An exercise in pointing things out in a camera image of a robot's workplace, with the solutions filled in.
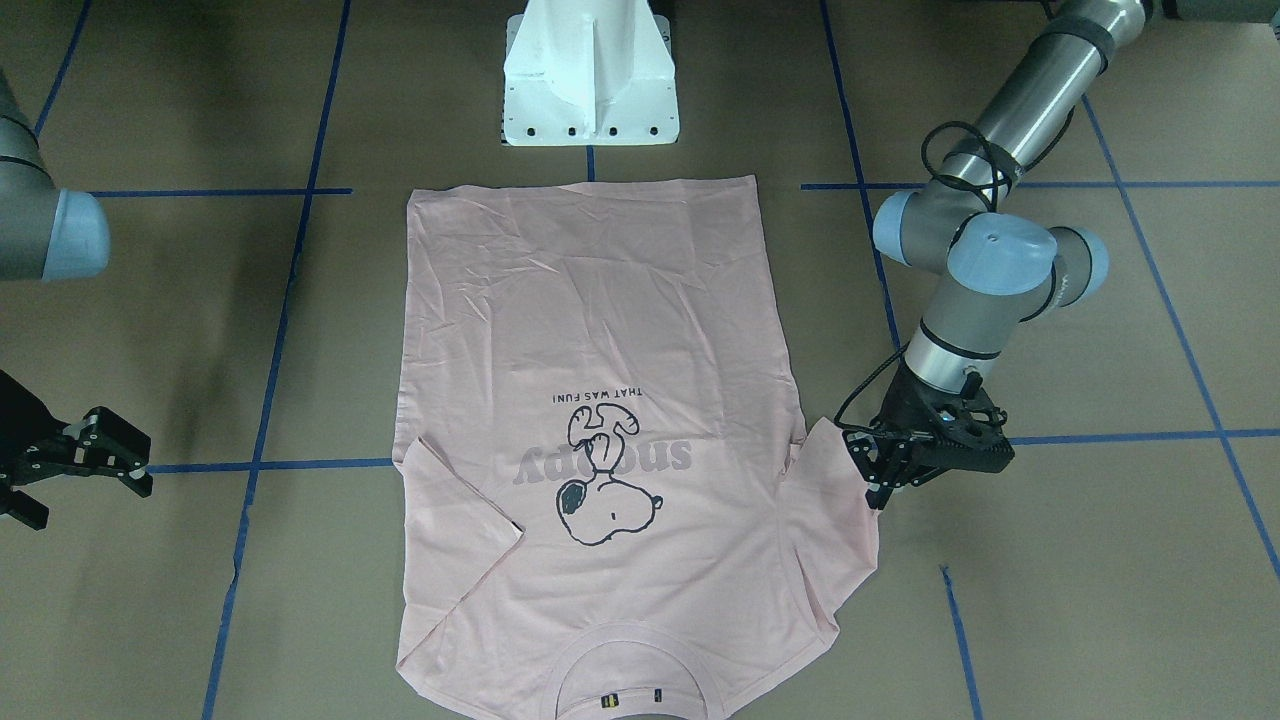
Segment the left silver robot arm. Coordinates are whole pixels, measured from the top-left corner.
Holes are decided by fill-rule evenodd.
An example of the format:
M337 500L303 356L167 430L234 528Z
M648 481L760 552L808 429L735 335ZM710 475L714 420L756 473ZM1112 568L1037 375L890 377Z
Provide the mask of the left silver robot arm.
M1094 233L1044 227L1004 205L1057 145L1092 82L1155 19L1257 23L1275 1L1065 1L979 117L937 126L920 146L929 179L886 199L876 250L937 279L893 379L844 441L879 511L905 487L951 470L998 473L1014 451L984 383L1015 327L1092 296L1110 255Z

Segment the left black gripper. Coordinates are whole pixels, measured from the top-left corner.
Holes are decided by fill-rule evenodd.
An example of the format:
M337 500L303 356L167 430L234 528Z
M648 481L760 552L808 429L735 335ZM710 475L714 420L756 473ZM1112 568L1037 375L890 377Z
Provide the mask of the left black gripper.
M897 489L950 470L1002 471L1015 456L1006 421L979 372L964 372L961 389L951 393L928 386L900 361L879 413L867 425L846 425L844 441L867 482L868 506L882 511Z

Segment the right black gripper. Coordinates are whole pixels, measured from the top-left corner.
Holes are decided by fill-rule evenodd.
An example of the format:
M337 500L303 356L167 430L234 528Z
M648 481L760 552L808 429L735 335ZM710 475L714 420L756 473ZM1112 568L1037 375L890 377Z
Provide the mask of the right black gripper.
M76 460L84 447L84 457ZM76 423L63 421L20 382L1 373L1 515L46 521L49 509L17 488L65 474L114 478L147 498L154 492L150 450L151 438L109 407L92 407Z

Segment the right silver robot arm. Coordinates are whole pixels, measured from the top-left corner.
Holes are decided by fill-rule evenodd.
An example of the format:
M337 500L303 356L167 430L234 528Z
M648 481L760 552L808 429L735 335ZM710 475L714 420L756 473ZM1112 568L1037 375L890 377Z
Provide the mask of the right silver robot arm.
M109 255L100 202L56 186L32 124L3 78L1 278L88 278L106 269ZM22 487L51 477L110 477L146 498L154 489L151 448L150 436L108 407L64 421L19 380L1 374L1 512L33 530L47 525L49 509Z

